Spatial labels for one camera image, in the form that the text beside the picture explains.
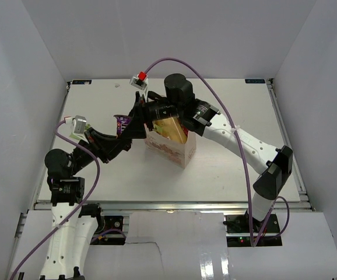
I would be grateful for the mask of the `purple candy wrapper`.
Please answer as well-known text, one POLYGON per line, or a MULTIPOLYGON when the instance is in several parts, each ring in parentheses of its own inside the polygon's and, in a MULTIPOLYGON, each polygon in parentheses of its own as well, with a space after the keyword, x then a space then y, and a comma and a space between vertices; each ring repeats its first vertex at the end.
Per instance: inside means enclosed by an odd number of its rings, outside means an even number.
POLYGON ((114 115, 114 118, 117 121, 117 136, 120 136, 124 129, 129 125, 129 123, 132 120, 132 117, 128 115, 121 115, 121 114, 116 114, 114 115))

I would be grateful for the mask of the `brown chips bag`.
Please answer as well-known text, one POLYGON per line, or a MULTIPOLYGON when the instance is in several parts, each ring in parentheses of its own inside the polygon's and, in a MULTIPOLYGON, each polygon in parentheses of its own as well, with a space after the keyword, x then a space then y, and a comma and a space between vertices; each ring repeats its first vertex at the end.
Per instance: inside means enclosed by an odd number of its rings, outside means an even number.
POLYGON ((156 133, 171 141, 179 144, 185 144, 187 142, 187 135, 177 117, 156 120, 153 122, 153 128, 156 133))

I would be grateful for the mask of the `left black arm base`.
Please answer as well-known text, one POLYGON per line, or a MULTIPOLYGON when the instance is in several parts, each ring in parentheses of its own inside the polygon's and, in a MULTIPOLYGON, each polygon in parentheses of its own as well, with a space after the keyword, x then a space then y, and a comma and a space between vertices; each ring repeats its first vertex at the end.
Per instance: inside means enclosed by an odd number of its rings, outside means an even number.
POLYGON ((97 221, 97 228, 92 236, 91 245, 121 246, 125 244, 127 237, 123 232, 123 216, 104 215, 99 204, 84 205, 79 214, 79 217, 81 216, 91 216, 97 221))

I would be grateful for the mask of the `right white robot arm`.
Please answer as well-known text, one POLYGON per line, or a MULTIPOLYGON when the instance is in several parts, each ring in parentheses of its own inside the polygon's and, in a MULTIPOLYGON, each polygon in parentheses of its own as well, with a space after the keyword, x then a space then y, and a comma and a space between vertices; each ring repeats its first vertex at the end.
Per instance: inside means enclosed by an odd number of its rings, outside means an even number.
POLYGON ((273 203, 292 173, 293 151, 288 146, 277 148, 264 143, 237 128, 212 104, 197 99, 192 83, 180 73, 164 79, 165 96, 148 90, 144 72, 134 76, 130 84, 138 89, 129 123, 119 135, 122 139, 146 138, 153 122, 177 117, 190 132, 209 139, 239 156, 246 166, 251 166, 258 178, 247 183, 252 198, 248 202, 246 228, 254 233, 266 226, 273 203))

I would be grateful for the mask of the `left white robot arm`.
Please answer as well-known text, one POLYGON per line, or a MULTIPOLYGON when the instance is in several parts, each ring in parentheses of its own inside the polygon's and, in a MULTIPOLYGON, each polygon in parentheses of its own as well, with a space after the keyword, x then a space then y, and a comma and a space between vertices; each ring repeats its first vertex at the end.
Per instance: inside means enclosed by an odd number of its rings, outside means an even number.
POLYGON ((84 279, 84 265, 91 239, 104 229, 105 218, 99 204, 86 204, 85 179, 77 173, 91 162, 108 163, 132 141, 102 134, 93 128, 84 133, 68 153, 50 150, 44 159, 51 191, 52 230, 40 279, 84 279))

